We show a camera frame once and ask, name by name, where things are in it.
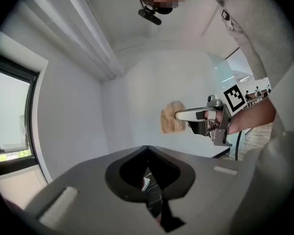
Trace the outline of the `person's grey sweatshirt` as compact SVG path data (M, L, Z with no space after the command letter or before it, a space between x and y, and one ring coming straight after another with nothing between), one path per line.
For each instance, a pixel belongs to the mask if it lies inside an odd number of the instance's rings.
M268 78L276 109L269 142L260 150L245 197L253 234L294 232L294 30L275 0L215 0L228 33L255 79Z

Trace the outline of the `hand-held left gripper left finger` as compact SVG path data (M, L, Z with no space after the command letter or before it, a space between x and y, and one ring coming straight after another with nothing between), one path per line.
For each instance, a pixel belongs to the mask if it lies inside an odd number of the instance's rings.
M137 148L72 167L27 205L24 222L38 235L162 235L144 203L117 197L107 186L108 166Z

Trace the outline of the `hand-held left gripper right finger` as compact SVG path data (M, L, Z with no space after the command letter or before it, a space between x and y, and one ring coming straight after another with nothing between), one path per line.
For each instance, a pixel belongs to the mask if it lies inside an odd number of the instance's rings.
M250 235L257 229L256 217L245 197L259 158L257 149L243 161L205 158L162 147L153 150L189 164L196 178L183 198L169 201L174 217L185 225L167 233L151 222L147 235Z

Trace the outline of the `person's right forearm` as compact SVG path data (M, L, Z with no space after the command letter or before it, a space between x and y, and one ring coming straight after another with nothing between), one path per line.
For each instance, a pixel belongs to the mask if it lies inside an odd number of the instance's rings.
M244 108L236 113L228 128L228 134L235 134L248 128L255 128L272 123L276 116L276 109L267 96L259 103Z

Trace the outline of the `person's right hand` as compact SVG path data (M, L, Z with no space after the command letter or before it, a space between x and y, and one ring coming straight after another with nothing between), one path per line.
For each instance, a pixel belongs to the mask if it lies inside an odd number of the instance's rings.
M219 127L222 122L223 111L205 111L204 119L210 122L210 126Z

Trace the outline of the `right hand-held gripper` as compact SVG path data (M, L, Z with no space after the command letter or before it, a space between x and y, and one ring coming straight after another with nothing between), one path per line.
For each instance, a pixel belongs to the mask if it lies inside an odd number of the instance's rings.
M216 95L208 96L207 107L193 108L175 113L177 120L204 120L200 122L188 121L192 132L196 135L208 135L215 146L231 146L227 141L228 128L233 116L246 106L246 100L237 84ZM208 126L208 121L215 120L215 111L223 111L222 122L219 127Z

